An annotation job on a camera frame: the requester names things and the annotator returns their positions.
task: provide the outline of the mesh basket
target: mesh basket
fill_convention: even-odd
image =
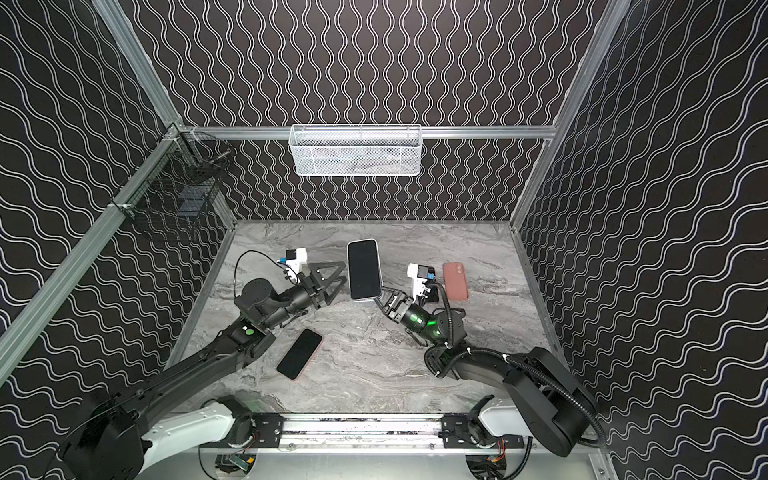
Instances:
[[[414,177],[422,170],[421,125],[293,125],[298,175]]]
[[[118,208],[149,240],[195,240],[213,212],[213,200],[233,157],[234,148],[226,141],[182,134],[128,206]]]

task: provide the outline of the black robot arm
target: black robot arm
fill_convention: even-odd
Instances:
[[[597,402],[549,351],[536,347],[527,354],[509,354],[473,346],[465,340],[464,310],[451,308],[439,283],[427,286],[438,288],[445,304],[435,315],[405,292],[387,287],[383,287],[386,300],[376,304],[416,342],[428,347],[424,363],[433,375],[442,378],[452,372],[457,379],[506,391],[531,433],[556,455],[567,456],[577,443],[604,445]],[[598,440],[581,438],[589,426]]]
[[[135,477],[151,443],[141,437],[174,407],[264,354],[275,336],[243,316],[200,352],[115,395],[95,390],[80,422],[62,443],[62,459],[78,480]]]
[[[261,357],[275,336],[270,329],[329,305],[346,278],[345,263],[311,263],[309,276],[275,292],[265,279],[251,280],[235,299],[240,316],[184,361],[129,389],[108,395],[95,390],[81,404],[80,422],[61,443],[61,457],[78,480],[130,480],[152,446],[143,440],[158,420],[202,388]],[[326,275],[329,268],[335,270]]]

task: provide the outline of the white smartphone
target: white smartphone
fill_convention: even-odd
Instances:
[[[382,272],[376,240],[357,240],[346,245],[349,266],[349,295],[352,300],[370,300],[382,295]]]

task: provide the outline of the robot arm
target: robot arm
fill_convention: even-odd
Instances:
[[[506,391],[533,436],[556,455],[567,456],[578,442],[604,445],[597,402],[549,351],[536,347],[528,354],[509,354],[473,346],[465,340],[464,310],[451,308],[444,298],[445,308],[432,315],[401,290],[383,289],[388,298],[377,300],[377,305],[419,345],[428,347],[424,362],[435,376],[452,372],[456,379]],[[588,426],[598,434],[597,442],[582,440]]]
[[[84,399],[81,423],[61,444],[75,477],[131,480],[191,446],[227,436],[232,444],[247,440],[250,411],[235,399],[157,423],[201,388],[260,358],[275,340],[271,328],[333,301],[346,282],[344,262],[309,267],[309,276],[299,272],[297,285],[281,294],[265,279],[251,280],[235,299],[240,316],[202,350],[130,389],[112,396],[96,390]],[[335,271],[323,273],[330,267]]]

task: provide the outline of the white wire basket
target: white wire basket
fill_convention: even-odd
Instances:
[[[296,173],[321,177],[414,177],[423,144],[417,124],[297,124],[288,138]]]

